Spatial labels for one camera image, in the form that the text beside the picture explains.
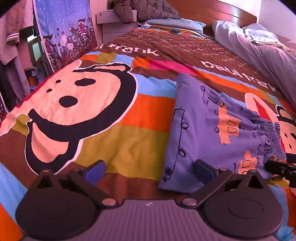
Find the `blue printed pajama pant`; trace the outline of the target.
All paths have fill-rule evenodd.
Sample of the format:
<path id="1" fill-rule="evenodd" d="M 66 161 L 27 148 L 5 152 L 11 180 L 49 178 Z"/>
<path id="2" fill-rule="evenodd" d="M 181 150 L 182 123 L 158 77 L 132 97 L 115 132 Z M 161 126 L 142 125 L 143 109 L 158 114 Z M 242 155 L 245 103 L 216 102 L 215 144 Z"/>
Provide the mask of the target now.
<path id="1" fill-rule="evenodd" d="M 202 187 L 194 162 L 235 174 L 257 170 L 268 178 L 264 164 L 284 161 L 280 125 L 224 97 L 190 75 L 177 76 L 177 93 L 159 188 L 192 193 Z"/>

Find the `colorful paul frank bedspread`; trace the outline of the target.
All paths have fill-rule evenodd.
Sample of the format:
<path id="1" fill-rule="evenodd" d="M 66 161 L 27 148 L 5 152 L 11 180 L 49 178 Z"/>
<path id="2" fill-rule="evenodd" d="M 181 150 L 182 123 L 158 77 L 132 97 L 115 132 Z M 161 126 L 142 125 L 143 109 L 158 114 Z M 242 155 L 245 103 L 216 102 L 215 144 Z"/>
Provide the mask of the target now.
<path id="1" fill-rule="evenodd" d="M 159 188 L 177 76 L 196 78 L 280 125 L 295 154 L 295 108 L 214 40 L 138 28 L 47 78 L 1 122 L 1 240 L 295 240 L 295 188 L 255 170 L 198 208 Z M 98 160 L 99 208 L 67 173 Z"/>

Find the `grey lavender duvet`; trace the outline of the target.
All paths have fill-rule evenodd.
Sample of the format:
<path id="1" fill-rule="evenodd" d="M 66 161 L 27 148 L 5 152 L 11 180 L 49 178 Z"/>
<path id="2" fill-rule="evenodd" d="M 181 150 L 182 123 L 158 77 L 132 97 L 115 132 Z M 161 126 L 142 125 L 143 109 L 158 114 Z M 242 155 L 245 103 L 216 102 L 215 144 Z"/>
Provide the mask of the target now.
<path id="1" fill-rule="evenodd" d="M 295 108 L 295 55 L 274 46 L 252 44 L 233 22 L 218 20 L 212 29 L 216 42 L 264 75 Z"/>

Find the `floral sheet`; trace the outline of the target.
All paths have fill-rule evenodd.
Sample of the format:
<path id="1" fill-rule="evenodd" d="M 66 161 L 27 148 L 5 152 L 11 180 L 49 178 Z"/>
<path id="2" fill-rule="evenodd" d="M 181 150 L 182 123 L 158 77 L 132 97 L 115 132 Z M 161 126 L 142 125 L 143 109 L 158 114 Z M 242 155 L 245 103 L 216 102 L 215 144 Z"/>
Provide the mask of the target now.
<path id="1" fill-rule="evenodd" d="M 259 42 L 259 41 L 255 41 L 255 40 L 251 40 L 250 41 L 252 44 L 256 45 L 256 46 L 264 46 L 264 45 L 269 45 L 269 46 L 274 46 L 278 49 L 281 49 L 283 51 L 286 51 L 290 54 L 295 55 L 296 54 L 296 50 L 295 49 L 291 49 L 289 47 L 287 47 L 286 45 L 282 44 L 282 43 L 278 43 L 278 42 Z"/>

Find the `hanging pink clothes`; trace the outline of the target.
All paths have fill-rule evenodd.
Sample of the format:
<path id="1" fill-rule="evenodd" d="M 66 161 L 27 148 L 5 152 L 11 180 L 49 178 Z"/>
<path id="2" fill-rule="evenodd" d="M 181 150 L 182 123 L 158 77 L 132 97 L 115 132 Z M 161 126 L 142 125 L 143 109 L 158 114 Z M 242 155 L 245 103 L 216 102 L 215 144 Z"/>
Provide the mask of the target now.
<path id="1" fill-rule="evenodd" d="M 32 1 L 18 1 L 1 16 L 1 96 L 8 110 L 31 93 L 25 71 L 33 68 L 28 46 L 33 27 Z"/>

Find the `light blue pillow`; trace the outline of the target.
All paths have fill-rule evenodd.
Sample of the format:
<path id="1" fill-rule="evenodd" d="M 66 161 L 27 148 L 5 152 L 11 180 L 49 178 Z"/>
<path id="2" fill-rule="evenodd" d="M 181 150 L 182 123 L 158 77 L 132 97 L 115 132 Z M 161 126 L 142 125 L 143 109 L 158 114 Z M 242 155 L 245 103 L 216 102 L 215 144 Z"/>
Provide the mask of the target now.
<path id="1" fill-rule="evenodd" d="M 185 29 L 195 31 L 199 34 L 203 34 L 203 28 L 206 27 L 205 23 L 199 21 L 193 21 L 189 19 L 172 19 L 172 18 L 164 18 L 164 19 L 150 19 L 143 21 L 141 23 L 142 27 L 152 27 L 152 26 L 163 26 L 170 27 L 174 29 Z"/>
<path id="2" fill-rule="evenodd" d="M 274 33 L 269 32 L 261 24 L 250 24 L 242 29 L 243 34 L 250 42 L 281 44 L 278 37 Z"/>

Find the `white bedside shelf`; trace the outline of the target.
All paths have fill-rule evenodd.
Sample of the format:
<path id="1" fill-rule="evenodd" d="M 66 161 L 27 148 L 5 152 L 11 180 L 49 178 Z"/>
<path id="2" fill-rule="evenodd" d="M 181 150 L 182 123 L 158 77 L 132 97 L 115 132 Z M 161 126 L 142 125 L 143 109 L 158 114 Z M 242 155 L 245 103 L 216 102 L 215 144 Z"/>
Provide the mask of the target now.
<path id="1" fill-rule="evenodd" d="M 138 27 L 137 11 L 132 10 L 132 22 L 122 23 L 113 10 L 96 14 L 96 23 L 101 28 L 101 42 L 108 43 Z"/>

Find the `blue bicycle print curtain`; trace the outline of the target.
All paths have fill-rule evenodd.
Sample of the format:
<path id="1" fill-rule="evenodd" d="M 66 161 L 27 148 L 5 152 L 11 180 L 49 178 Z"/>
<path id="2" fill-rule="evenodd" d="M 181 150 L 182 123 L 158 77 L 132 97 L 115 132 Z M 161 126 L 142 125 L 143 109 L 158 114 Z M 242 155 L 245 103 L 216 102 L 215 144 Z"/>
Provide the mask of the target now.
<path id="1" fill-rule="evenodd" d="M 33 6 L 41 43 L 53 72 L 97 46 L 90 1 L 36 0 Z"/>

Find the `wooden headboard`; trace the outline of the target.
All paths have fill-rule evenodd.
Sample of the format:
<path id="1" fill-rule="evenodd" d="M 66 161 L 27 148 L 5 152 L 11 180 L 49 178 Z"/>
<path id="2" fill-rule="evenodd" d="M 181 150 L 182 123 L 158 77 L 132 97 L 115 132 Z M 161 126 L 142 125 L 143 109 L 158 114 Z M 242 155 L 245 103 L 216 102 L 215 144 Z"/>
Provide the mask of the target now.
<path id="1" fill-rule="evenodd" d="M 179 12 L 184 19 L 205 23 L 204 33 L 214 36 L 212 24 L 223 20 L 244 27 L 257 22 L 257 17 L 228 3 L 211 0 L 170 0 L 168 3 Z"/>

